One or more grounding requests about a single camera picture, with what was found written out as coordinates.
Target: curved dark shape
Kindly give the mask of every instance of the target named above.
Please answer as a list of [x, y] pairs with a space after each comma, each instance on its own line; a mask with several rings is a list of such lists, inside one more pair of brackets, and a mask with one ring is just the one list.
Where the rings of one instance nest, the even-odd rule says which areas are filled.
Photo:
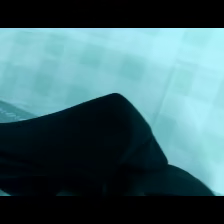
[[110, 94], [0, 124], [0, 167], [0, 188], [11, 195], [56, 195], [63, 188], [110, 195], [121, 174], [156, 174], [168, 161], [141, 114], [120, 94]]

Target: dark fabric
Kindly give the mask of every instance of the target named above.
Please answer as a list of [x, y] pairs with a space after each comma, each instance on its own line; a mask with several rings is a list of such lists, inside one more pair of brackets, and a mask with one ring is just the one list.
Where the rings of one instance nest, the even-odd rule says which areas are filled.
[[[12, 195], [55, 195], [66, 187], [109, 195], [119, 176], [127, 180], [167, 166], [149, 125], [119, 94], [0, 124], [0, 188]], [[127, 183], [120, 188], [128, 190]]]

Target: checkered curtain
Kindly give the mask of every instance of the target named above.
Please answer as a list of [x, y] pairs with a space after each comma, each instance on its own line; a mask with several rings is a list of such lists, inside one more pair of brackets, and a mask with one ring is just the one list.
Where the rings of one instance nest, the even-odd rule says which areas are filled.
[[41, 116], [118, 92], [224, 193], [224, 29], [0, 29], [0, 100]]

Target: gingham cloth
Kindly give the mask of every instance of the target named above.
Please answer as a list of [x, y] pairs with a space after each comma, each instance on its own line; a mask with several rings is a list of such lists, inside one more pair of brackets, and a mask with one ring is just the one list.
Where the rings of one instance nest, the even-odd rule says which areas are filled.
[[171, 164], [224, 193], [223, 43], [224, 29], [0, 29], [0, 100], [40, 116], [121, 93]]

